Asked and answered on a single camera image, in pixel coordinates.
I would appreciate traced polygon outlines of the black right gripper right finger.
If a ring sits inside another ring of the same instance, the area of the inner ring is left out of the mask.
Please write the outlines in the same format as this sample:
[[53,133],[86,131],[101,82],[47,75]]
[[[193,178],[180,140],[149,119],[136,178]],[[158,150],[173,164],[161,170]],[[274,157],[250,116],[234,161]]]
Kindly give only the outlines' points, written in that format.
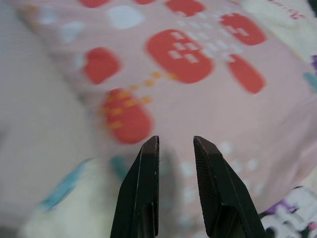
[[246,186],[218,148],[200,136],[194,137],[193,144],[207,236],[265,238],[266,232]]

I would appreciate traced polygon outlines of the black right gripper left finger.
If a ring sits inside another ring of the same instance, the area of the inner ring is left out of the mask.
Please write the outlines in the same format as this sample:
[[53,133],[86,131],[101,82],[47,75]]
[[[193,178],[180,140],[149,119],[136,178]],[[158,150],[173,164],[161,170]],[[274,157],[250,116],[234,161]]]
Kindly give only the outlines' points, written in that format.
[[146,141],[124,178],[111,238],[155,238],[159,232],[159,137]]

